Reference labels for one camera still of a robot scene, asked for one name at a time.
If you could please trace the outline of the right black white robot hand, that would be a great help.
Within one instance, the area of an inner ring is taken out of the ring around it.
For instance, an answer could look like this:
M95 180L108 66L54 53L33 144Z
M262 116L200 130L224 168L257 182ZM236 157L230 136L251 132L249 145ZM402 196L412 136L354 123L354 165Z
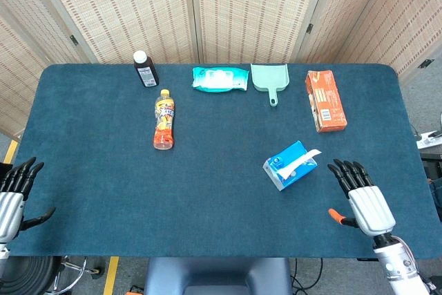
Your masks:
M354 214L349 218L329 209L329 215L340 225L360 229L373 239L375 249L398 244L398 238L392 235L396 221L365 167L358 162L338 159L327 167L337 179Z

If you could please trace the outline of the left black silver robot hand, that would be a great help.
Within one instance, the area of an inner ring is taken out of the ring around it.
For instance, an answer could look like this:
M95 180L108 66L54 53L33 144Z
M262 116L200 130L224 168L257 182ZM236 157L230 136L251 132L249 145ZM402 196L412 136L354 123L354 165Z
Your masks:
M43 162L35 165L35 161L36 157L32 157L18 166L1 163L1 251L20 231L44 223L56 210L51 207L42 216L24 219L24 209L35 178L44 167Z

